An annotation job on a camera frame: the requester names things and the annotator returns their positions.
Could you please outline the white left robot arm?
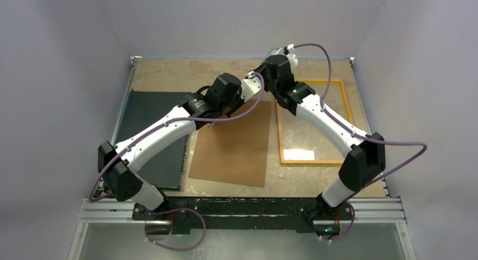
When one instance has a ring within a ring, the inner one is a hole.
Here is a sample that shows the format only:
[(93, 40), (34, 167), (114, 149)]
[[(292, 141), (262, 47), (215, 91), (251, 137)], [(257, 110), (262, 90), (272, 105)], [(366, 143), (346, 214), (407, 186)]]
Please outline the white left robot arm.
[(153, 156), (207, 124), (233, 120), (231, 114), (256, 93), (262, 83), (239, 79), (223, 73), (212, 85), (190, 92), (163, 118), (130, 138), (113, 144), (106, 141), (98, 148), (99, 176), (118, 202), (132, 200), (155, 210), (166, 202), (157, 186), (148, 183), (138, 172)]

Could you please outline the black flat box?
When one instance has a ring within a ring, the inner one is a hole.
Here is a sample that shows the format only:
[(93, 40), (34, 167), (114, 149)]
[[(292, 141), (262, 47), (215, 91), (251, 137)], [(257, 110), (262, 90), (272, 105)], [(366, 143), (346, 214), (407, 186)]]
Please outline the black flat box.
[[(130, 91), (114, 142), (122, 142), (153, 125), (186, 95), (186, 92)], [(184, 136), (152, 157), (138, 171), (140, 177), (160, 189), (180, 191), (187, 140)]]

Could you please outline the brown backing board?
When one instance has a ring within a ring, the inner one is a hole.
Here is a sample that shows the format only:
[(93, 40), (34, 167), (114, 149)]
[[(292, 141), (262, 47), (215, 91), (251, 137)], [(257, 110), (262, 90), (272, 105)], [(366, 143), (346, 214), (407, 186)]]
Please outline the brown backing board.
[(215, 123), (198, 131), (188, 176), (263, 188), (267, 168), (272, 102), (256, 107), (248, 101), (233, 115), (252, 111), (235, 121)]

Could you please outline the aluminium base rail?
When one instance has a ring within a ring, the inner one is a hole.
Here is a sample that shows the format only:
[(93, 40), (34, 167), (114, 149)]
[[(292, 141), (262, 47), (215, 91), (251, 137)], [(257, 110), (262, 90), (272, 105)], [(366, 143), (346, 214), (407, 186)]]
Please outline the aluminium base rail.
[(174, 234), (192, 229), (294, 230), (297, 233), (339, 233), (353, 222), (404, 223), (399, 199), (358, 198), (332, 211), (320, 211), (313, 197), (186, 197), (173, 196), (159, 215), (128, 200), (85, 201), (82, 223), (136, 223), (171, 227)]

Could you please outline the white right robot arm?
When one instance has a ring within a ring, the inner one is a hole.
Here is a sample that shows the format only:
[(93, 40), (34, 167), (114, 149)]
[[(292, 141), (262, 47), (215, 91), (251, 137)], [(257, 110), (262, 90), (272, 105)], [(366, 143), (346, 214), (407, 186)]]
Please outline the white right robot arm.
[(385, 147), (379, 133), (369, 135), (330, 109), (304, 82), (296, 81), (292, 62), (284, 55), (271, 55), (263, 63), (266, 90), (279, 106), (309, 122), (333, 143), (344, 157), (338, 178), (316, 197), (317, 211), (333, 211), (360, 192), (386, 167)]

